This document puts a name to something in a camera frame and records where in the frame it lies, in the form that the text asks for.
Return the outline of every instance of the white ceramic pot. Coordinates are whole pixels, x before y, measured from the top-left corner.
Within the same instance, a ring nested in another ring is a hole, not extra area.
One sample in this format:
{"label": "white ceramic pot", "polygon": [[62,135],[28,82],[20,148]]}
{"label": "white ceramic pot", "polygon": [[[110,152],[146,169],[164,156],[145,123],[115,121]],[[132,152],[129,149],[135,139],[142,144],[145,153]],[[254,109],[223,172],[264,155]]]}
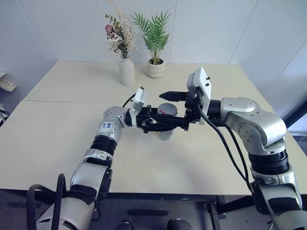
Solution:
{"label": "white ceramic pot", "polygon": [[124,86],[134,86],[135,84],[135,70],[134,63],[128,58],[122,58],[119,63],[120,82]]}
{"label": "white ceramic pot", "polygon": [[147,74],[151,78],[160,78],[164,75],[165,72],[165,63],[163,61],[160,65],[153,65],[147,61]]}

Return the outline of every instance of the table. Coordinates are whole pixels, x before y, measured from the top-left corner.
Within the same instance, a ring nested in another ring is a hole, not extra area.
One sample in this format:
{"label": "table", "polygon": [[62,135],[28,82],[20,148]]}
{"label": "table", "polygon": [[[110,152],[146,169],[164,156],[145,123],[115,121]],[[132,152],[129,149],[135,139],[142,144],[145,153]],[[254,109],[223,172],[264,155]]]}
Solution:
{"label": "table", "polygon": [[[55,189],[59,173],[66,175],[69,185],[74,169],[94,139],[103,112],[121,106],[137,89],[118,83],[116,66],[56,63],[0,129],[0,188],[28,189],[39,183]],[[137,85],[149,93],[146,103],[156,107],[165,102],[159,94],[186,91],[188,74],[199,66],[204,66],[212,79],[212,99],[244,96],[272,111],[239,65],[174,64],[167,66],[163,78],[150,79],[142,71],[145,65],[136,64]],[[175,105],[178,115],[183,116],[184,103]],[[222,131],[241,165],[230,136]],[[307,194],[307,158],[289,133],[286,143],[300,192]],[[243,152],[249,166],[248,155]],[[113,193],[250,194],[208,125],[191,124],[188,132],[176,129],[171,141],[161,141],[155,133],[124,129],[112,169]]]}

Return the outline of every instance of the floor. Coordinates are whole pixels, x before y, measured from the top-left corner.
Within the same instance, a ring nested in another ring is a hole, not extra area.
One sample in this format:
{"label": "floor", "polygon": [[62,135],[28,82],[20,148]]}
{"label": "floor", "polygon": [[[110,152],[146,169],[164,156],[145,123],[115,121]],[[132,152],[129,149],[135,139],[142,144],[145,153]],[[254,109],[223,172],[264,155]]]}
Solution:
{"label": "floor", "polygon": [[[239,197],[226,197],[229,202]],[[98,222],[92,222],[90,230],[115,230],[123,220],[130,221],[135,230],[166,230],[170,219],[181,218],[188,221],[195,230],[212,230],[210,215],[207,214],[200,202],[194,201],[167,201],[167,200],[129,200],[107,199],[100,202],[102,217]],[[39,217],[48,206],[38,204]],[[129,216],[129,209],[165,210],[167,216]],[[254,207],[226,214],[220,220],[222,230],[259,230],[269,229],[268,216],[259,214]],[[0,190],[0,229],[25,230],[26,209],[25,198]]]}

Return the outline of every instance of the label sticker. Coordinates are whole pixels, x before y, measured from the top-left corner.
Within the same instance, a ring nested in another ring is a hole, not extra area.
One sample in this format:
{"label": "label sticker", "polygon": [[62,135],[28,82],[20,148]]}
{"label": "label sticker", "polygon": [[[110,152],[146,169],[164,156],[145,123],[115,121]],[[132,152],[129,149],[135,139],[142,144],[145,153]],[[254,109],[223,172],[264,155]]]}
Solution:
{"label": "label sticker", "polygon": [[99,150],[98,151],[98,157],[102,160],[106,160],[106,152]]}
{"label": "label sticker", "polygon": [[104,122],[101,125],[100,132],[113,133],[114,122]]}

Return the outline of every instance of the white wall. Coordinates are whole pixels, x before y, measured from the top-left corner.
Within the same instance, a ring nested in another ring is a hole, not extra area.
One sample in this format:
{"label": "white wall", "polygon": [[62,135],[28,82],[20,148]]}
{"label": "white wall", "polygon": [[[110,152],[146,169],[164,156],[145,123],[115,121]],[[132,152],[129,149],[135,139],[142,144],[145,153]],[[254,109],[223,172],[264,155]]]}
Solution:
{"label": "white wall", "polygon": [[[117,0],[126,14],[169,10],[167,63],[239,63],[284,116],[307,97],[306,0]],[[0,90],[13,109],[56,60],[118,62],[106,53],[107,0],[1,0],[0,71],[18,84]],[[138,33],[141,53],[149,53]]]}

